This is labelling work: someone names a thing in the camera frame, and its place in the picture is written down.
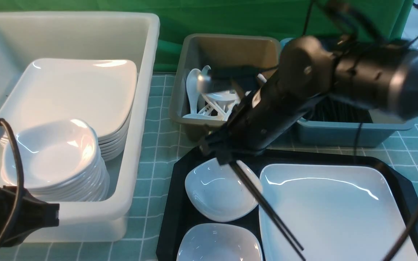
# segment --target green curtain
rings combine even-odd
[[[397,38],[413,0],[347,0],[380,31]],[[175,71],[181,43],[191,33],[262,35],[281,40],[301,34],[309,0],[0,0],[0,11],[126,11],[161,20],[156,71]],[[336,33],[316,8],[308,34]]]

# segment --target stack of bowls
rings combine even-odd
[[[99,149],[101,151],[101,157],[104,161],[109,161],[117,157],[123,149],[125,149],[125,143],[127,141],[128,126],[130,125],[130,114],[128,114],[126,121],[122,124],[120,129],[113,134],[106,135],[98,138]],[[6,146],[8,143],[7,134],[0,139],[0,144]]]
[[[25,188],[43,201],[105,200],[109,173],[94,130],[78,119],[31,127],[17,134]],[[1,176],[17,184],[11,145],[3,151]]]

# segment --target blue plastic bin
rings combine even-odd
[[[373,123],[362,124],[359,147],[376,147],[394,132],[414,127],[412,121],[402,121],[377,110],[369,111]],[[296,125],[298,139],[303,144],[318,146],[354,146],[359,123],[306,121]]]

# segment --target teal grid mat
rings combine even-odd
[[[155,75],[149,93],[138,179],[129,211],[128,230],[114,243],[24,243],[2,248],[0,261],[152,261],[173,164],[195,146],[178,124],[169,119],[175,77]],[[272,148],[299,152],[352,155],[349,147],[305,146],[283,137]],[[413,129],[396,132],[379,147],[360,148],[359,155],[376,157],[413,182],[418,192],[418,119]]]

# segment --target plastic spoon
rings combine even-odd
[[[201,75],[203,76],[207,76],[208,71],[211,69],[210,66],[204,66],[201,70]],[[201,79],[198,79],[199,81],[205,81],[208,78],[204,77]],[[234,101],[236,99],[238,99],[237,94],[235,94],[234,92],[231,94],[230,91],[221,91],[221,92],[214,92],[212,94],[206,94],[209,98],[213,99],[214,101],[217,102],[231,102]]]
[[[204,66],[201,70],[201,74],[202,75],[207,75],[209,70],[210,70],[210,66]],[[204,109],[205,106],[206,106],[206,101],[204,100],[204,98],[202,96],[199,96],[199,98],[198,98],[198,109]]]
[[[186,78],[186,94],[189,102],[190,114],[197,114],[198,98],[201,95],[197,89],[198,76],[201,71],[197,68],[192,69]]]

